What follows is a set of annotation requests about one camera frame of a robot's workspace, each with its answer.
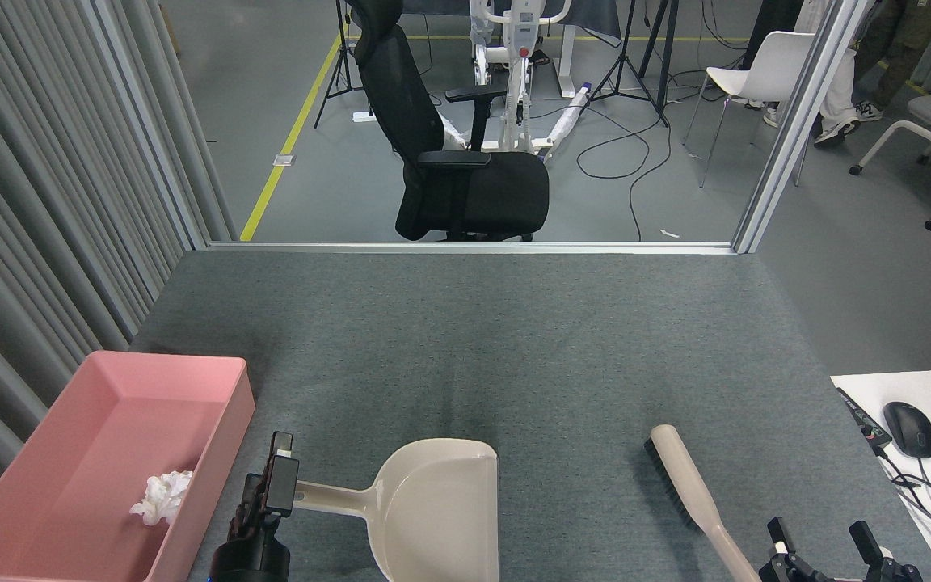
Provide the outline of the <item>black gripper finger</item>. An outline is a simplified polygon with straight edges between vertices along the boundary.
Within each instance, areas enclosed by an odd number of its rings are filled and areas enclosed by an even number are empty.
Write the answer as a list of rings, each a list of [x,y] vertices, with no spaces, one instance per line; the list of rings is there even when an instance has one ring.
[[[851,524],[851,538],[863,563],[868,567],[865,581],[923,581],[918,567],[898,563],[893,557],[887,557],[883,553],[865,521]]]
[[[773,555],[760,568],[761,581],[825,581],[825,574],[798,556],[782,518],[769,520]]]

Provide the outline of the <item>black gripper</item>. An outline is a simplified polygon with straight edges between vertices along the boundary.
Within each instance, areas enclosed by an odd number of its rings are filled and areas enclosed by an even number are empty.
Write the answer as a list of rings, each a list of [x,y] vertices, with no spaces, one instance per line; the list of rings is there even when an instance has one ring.
[[[274,538],[280,521],[294,511],[299,461],[293,443],[292,434],[274,432],[265,479],[261,474],[245,475],[241,501],[230,520],[229,542],[215,550],[209,581],[288,581],[287,546],[276,539],[252,538],[260,526],[267,538]]]

